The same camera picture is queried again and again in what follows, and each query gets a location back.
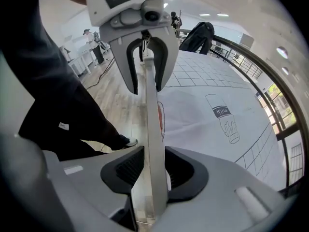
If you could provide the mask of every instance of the person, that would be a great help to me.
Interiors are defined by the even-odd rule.
[[[182,20],[178,16],[176,16],[176,12],[175,11],[171,12],[170,16],[172,17],[172,24],[171,24],[171,26],[174,29],[179,29],[183,25]]]
[[[93,53],[96,55],[98,63],[99,64],[103,63],[104,57],[103,57],[103,54],[101,53],[101,49],[100,49],[98,42],[95,41],[94,34],[90,32],[90,29],[85,29],[83,34],[88,36],[88,40],[89,40],[88,43],[90,44],[90,47]]]
[[[18,32],[19,42],[12,40],[12,34],[2,34],[0,47],[15,76],[35,99],[19,135],[42,150],[55,152],[59,160],[104,154],[82,140],[97,141],[112,150],[137,144],[136,139],[118,133],[75,77],[42,25],[39,0],[16,1],[8,1],[2,15],[10,22],[10,30]],[[85,4],[85,0],[72,1]]]
[[[140,64],[141,65],[145,64],[144,59],[143,59],[143,45],[144,45],[144,41],[142,41],[139,45],[139,55],[140,55]]]

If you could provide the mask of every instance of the metal railing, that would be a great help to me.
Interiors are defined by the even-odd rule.
[[[190,30],[186,29],[178,29],[177,31],[183,32],[183,33],[190,33]],[[179,33],[180,40],[185,39],[185,35]],[[296,101],[296,98],[286,85],[286,83],[281,79],[281,77],[262,59],[260,59],[257,55],[250,52],[250,50],[246,49],[245,47],[236,44],[235,42],[232,42],[230,40],[227,40],[225,38],[219,37],[214,35],[213,41],[220,43],[221,45],[213,45],[209,51],[210,54],[216,55],[217,58],[222,58],[224,62],[229,63],[231,66],[233,66],[236,70],[238,70],[257,90],[259,95],[263,98],[265,104],[268,106],[269,110],[271,111],[271,115],[273,116],[275,120],[275,124],[277,124],[279,133],[276,135],[277,140],[281,140],[284,155],[285,155],[285,164],[286,164],[286,188],[282,190],[282,193],[287,197],[289,195],[289,185],[290,183],[290,160],[287,152],[287,146],[285,142],[285,138],[296,132],[297,130],[300,131],[302,142],[303,142],[303,155],[304,158],[304,166],[302,166],[302,173],[306,174],[306,163],[308,161],[308,146],[309,146],[309,132],[308,127],[305,123],[305,118],[303,115],[303,112],[298,105],[298,102]],[[265,96],[265,94],[259,89],[259,87],[255,84],[255,82],[252,80],[252,77],[258,78],[259,75],[263,72],[265,72],[270,79],[278,86],[278,88],[283,93],[284,97],[286,98],[287,102],[289,103],[293,113],[296,117],[296,123],[286,129],[283,129],[280,126],[280,119],[278,118],[278,114],[274,111],[273,107],[271,106],[269,100]]]

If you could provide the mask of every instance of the ceiling light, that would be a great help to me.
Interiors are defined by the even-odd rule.
[[[277,52],[285,59],[288,59],[288,51],[283,46],[279,46]]]
[[[288,68],[286,68],[286,67],[282,67],[282,70],[283,70],[283,72],[284,72],[284,73],[286,73],[287,75],[289,74],[289,70],[288,70]]]

